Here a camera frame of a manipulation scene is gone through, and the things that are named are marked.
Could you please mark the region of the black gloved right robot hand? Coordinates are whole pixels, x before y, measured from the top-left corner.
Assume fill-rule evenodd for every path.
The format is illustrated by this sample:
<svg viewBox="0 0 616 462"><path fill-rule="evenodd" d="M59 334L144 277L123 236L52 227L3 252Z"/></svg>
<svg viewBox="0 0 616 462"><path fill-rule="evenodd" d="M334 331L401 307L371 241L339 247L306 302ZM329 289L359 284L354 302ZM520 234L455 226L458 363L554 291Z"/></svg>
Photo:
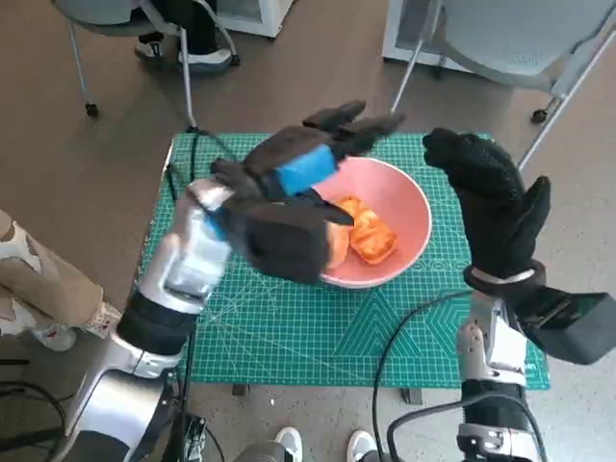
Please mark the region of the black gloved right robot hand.
<svg viewBox="0 0 616 462"><path fill-rule="evenodd" d="M510 155L475 134L437 128L423 147L425 162L446 174L459 199L473 267L498 279L530 270L551 209L550 179L527 188Z"/></svg>

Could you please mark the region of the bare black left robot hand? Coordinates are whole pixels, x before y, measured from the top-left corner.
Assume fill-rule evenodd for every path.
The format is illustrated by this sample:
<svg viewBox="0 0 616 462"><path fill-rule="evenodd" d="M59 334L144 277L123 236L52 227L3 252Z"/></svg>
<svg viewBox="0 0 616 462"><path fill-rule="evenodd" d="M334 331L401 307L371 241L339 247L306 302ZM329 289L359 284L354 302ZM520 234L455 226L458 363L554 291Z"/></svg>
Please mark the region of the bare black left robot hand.
<svg viewBox="0 0 616 462"><path fill-rule="evenodd" d="M241 160L217 158L210 171L241 198L282 202L304 194L404 121L397 113L362 118L365 109L361 100L321 109L266 138Z"/></svg>

